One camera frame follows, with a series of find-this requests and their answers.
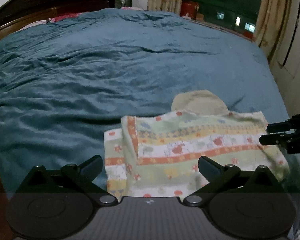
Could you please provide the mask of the colourful patterned children's garment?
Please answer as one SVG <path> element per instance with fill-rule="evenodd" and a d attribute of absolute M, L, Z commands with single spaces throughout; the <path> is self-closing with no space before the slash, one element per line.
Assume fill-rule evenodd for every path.
<path fill-rule="evenodd" d="M 283 180 L 284 155 L 259 143 L 266 125 L 263 113 L 231 112 L 208 90 L 176 95 L 163 115 L 124 116 L 120 128 L 104 134 L 107 191 L 116 198 L 185 198 L 207 184 L 198 168 L 202 156 L 246 171 L 265 165 Z"/>

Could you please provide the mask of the white wardrobe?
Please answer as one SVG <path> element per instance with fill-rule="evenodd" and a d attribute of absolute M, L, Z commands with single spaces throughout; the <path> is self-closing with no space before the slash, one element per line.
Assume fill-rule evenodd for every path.
<path fill-rule="evenodd" d="M 300 0 L 292 0 L 270 70 L 290 116 L 300 114 Z"/>

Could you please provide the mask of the teal bed blanket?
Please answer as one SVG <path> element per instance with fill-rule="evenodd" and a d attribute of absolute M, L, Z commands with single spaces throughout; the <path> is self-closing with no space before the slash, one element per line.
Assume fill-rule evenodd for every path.
<path fill-rule="evenodd" d="M 35 165 L 103 153 L 124 115 L 169 112 L 207 89 L 235 112 L 288 118 L 257 45 L 169 12 L 104 9 L 0 40 L 0 179 L 13 193 Z"/>

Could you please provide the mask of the beige right curtain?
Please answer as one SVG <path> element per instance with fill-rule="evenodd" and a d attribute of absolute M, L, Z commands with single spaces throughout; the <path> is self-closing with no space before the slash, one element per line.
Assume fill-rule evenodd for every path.
<path fill-rule="evenodd" d="M 271 61 L 284 34 L 291 0 L 261 0 L 253 42 Z"/>

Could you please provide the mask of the red box on windowsill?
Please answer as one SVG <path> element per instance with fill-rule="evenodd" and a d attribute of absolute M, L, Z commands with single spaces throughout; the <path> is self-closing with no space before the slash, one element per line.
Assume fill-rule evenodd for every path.
<path fill-rule="evenodd" d="M 199 3 L 186 1 L 181 4 L 180 16 L 195 20 L 199 9 Z"/>

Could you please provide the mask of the pink red pillow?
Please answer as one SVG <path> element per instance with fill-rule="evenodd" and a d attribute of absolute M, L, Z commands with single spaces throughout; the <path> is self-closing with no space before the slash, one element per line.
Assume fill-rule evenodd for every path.
<path fill-rule="evenodd" d="M 55 22 L 62 21 L 62 20 L 67 19 L 67 18 L 76 18 L 80 14 L 82 14 L 82 13 L 81 12 L 79 12 L 79 13 L 70 13 L 70 14 L 67 14 L 67 15 L 62 15 L 62 16 L 58 16 L 58 17 L 54 17 L 54 18 L 49 18 L 47 20 L 39 20 L 39 21 L 32 22 L 32 23 L 22 27 L 21 29 L 19 29 L 19 31 L 30 28 L 30 27 L 35 27 L 35 26 L 38 26 L 38 25 L 41 25 L 41 24 L 55 23 Z"/>

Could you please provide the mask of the dark wooden headboard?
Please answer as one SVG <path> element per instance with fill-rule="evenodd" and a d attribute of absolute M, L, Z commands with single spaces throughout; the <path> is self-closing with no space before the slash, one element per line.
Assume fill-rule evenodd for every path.
<path fill-rule="evenodd" d="M 39 20 L 113 7 L 114 0 L 9 0 L 0 7 L 0 39 Z"/>

